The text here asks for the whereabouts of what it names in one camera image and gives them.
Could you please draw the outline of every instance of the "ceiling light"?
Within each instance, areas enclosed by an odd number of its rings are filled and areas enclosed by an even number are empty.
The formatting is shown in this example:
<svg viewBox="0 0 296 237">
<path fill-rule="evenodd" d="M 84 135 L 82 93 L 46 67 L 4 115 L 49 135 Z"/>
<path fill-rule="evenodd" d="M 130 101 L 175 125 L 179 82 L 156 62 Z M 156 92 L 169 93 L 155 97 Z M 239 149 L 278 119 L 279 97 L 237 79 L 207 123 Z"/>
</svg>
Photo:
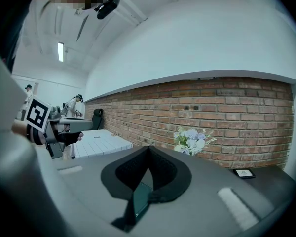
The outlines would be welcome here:
<svg viewBox="0 0 296 237">
<path fill-rule="evenodd" d="M 61 42 L 58 42 L 58 59 L 64 62 L 64 44 Z"/>
</svg>

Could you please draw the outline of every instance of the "white wall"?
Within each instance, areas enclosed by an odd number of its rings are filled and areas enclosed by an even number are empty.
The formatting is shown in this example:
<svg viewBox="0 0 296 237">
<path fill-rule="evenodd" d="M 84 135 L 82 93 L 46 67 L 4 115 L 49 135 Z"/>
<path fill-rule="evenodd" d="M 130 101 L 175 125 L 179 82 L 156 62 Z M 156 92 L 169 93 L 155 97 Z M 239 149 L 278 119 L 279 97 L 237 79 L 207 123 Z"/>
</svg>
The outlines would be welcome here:
<svg viewBox="0 0 296 237">
<path fill-rule="evenodd" d="M 118 38 L 90 73 L 86 99 L 170 80 L 251 76 L 296 82 L 296 35 L 274 9 L 183 0 Z"/>
<path fill-rule="evenodd" d="M 28 82 L 32 86 L 38 82 L 37 97 L 53 106 L 62 106 L 77 94 L 84 96 L 85 93 L 85 73 L 61 68 L 57 63 L 30 53 L 23 46 L 18 50 L 12 77 L 23 90 Z M 84 114 L 84 104 L 77 103 L 76 108 Z"/>
</svg>

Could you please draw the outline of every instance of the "white textured pad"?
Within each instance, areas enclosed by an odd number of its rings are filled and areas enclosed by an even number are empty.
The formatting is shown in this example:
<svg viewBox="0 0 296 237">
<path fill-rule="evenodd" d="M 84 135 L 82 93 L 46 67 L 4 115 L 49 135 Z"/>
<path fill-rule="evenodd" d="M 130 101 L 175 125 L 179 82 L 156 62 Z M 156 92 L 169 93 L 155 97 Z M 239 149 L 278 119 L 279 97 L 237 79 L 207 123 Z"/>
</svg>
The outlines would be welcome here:
<svg viewBox="0 0 296 237">
<path fill-rule="evenodd" d="M 228 210 L 243 231 L 258 223 L 256 216 L 239 199 L 231 188 L 222 188 L 218 191 L 218 196 L 225 203 Z"/>
</svg>

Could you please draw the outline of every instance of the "brick wall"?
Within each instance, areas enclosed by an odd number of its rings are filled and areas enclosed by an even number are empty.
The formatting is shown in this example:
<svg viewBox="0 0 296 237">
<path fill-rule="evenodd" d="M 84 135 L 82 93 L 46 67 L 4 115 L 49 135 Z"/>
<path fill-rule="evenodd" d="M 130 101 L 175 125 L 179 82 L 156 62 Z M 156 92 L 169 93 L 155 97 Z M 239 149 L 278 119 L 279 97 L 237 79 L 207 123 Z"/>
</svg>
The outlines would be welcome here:
<svg viewBox="0 0 296 237">
<path fill-rule="evenodd" d="M 198 154 L 224 167 L 285 166 L 294 116 L 291 86 L 253 78 L 175 81 L 95 99 L 86 118 L 104 109 L 105 129 L 134 145 L 173 149 L 179 126 L 213 130 L 217 141 Z"/>
</svg>

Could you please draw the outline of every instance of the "flower bouquet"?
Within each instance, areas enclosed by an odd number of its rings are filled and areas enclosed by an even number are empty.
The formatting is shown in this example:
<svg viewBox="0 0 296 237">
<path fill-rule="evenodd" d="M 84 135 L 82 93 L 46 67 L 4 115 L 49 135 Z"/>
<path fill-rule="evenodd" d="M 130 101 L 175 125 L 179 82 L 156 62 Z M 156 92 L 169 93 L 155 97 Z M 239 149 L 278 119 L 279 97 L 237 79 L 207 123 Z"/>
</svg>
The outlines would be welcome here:
<svg viewBox="0 0 296 237">
<path fill-rule="evenodd" d="M 212 133 L 213 131 L 206 134 L 205 129 L 203 129 L 203 133 L 198 133 L 195 129 L 185 131 L 180 127 L 179 131 L 174 133 L 174 142 L 176 144 L 174 150 L 194 156 L 201 152 L 206 145 L 216 141 L 216 138 L 209 139 Z"/>
</svg>

